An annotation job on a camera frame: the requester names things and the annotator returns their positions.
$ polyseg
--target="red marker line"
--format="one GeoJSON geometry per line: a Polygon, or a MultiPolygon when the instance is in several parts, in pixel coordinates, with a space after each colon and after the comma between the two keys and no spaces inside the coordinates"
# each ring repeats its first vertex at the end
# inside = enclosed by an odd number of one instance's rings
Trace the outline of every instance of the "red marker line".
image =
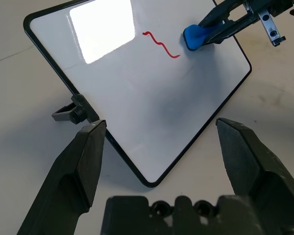
{"type": "Polygon", "coordinates": [[[151,36],[151,38],[153,39],[153,41],[154,41],[157,45],[161,45],[161,46],[163,46],[163,48],[166,50],[167,54],[168,54],[170,57],[172,57],[173,59],[176,59],[177,57],[180,56],[180,55],[171,55],[171,53],[168,51],[167,47],[166,47],[162,42],[158,42],[158,41],[154,38],[154,36],[153,36],[153,34],[152,34],[151,32],[147,31],[147,32],[143,33],[143,35],[145,35],[145,36],[148,35],[148,34],[151,36]]]}

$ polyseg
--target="whiteboard stand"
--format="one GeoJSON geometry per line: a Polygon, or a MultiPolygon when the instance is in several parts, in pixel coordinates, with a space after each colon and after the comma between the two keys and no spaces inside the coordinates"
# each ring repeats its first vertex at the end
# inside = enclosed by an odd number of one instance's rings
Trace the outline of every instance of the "whiteboard stand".
{"type": "Polygon", "coordinates": [[[135,175],[159,185],[251,73],[235,37],[187,50],[183,30],[215,5],[73,0],[27,16],[26,34],[73,94],[52,117],[105,119],[106,138],[135,175]]]}
{"type": "Polygon", "coordinates": [[[83,95],[74,94],[71,100],[73,103],[64,106],[51,115],[55,121],[71,121],[77,125],[86,119],[90,123],[100,119],[83,95]]]}

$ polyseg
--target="whiteboard black frame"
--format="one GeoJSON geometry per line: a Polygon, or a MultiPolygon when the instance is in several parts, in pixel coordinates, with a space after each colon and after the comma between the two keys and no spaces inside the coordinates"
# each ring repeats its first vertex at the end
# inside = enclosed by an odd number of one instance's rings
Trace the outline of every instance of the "whiteboard black frame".
{"type": "MultiPolygon", "coordinates": [[[[45,47],[41,44],[39,39],[36,37],[36,35],[33,33],[33,31],[30,28],[30,23],[33,19],[48,15],[50,13],[83,3],[87,2],[89,0],[73,0],[70,2],[66,2],[54,7],[47,8],[42,11],[38,11],[35,13],[32,13],[24,19],[23,27],[25,30],[25,33],[30,38],[30,40],[35,44],[35,46],[38,48],[38,50],[41,52],[41,54],[44,56],[44,58],[48,61],[48,63],[51,65],[51,67],[54,69],[54,71],[58,74],[58,76],[61,78],[61,80],[64,82],[64,84],[67,86],[67,88],[70,90],[72,94],[80,94],[76,87],[73,85],[73,83],[68,79],[68,77],[64,74],[62,69],[58,66],[58,64],[55,62],[55,60],[51,57],[51,55],[48,53],[48,51],[45,49],[45,47]]],[[[234,39],[236,43],[238,44],[240,50],[242,51],[245,59],[247,60],[249,64],[249,72],[246,74],[246,76],[239,82],[239,84],[235,87],[235,89],[230,93],[230,95],[223,101],[223,103],[217,108],[217,110],[212,114],[212,116],[206,121],[206,123],[203,125],[203,127],[197,132],[197,134],[192,138],[192,140],[186,145],[186,147],[182,150],[182,152],[175,158],[175,160],[171,163],[171,165],[164,171],[164,173],[159,177],[159,179],[153,183],[146,180],[146,178],[141,174],[141,172],[138,170],[138,168],[135,166],[135,164],[130,160],[128,155],[123,151],[123,149],[120,147],[118,142],[113,138],[111,133],[107,130],[106,131],[106,138],[109,140],[109,142],[112,144],[112,146],[116,149],[116,151],[120,154],[120,156],[123,158],[123,160],[126,162],[126,164],[131,168],[131,170],[134,172],[134,174],[138,177],[138,179],[147,187],[154,188],[158,186],[161,181],[167,176],[167,174],[172,170],[172,168],[177,164],[177,162],[183,157],[183,155],[186,153],[186,151],[192,146],[192,144],[196,141],[196,139],[199,137],[199,135],[206,129],[206,127],[210,124],[210,122],[215,118],[215,116],[218,114],[218,112],[223,108],[223,106],[228,102],[228,100],[231,98],[231,96],[236,92],[236,90],[242,85],[242,83],[246,80],[246,78],[250,75],[252,71],[251,63],[249,59],[247,58],[245,52],[243,51],[241,45],[237,41],[236,37],[234,36],[234,39]]]]}

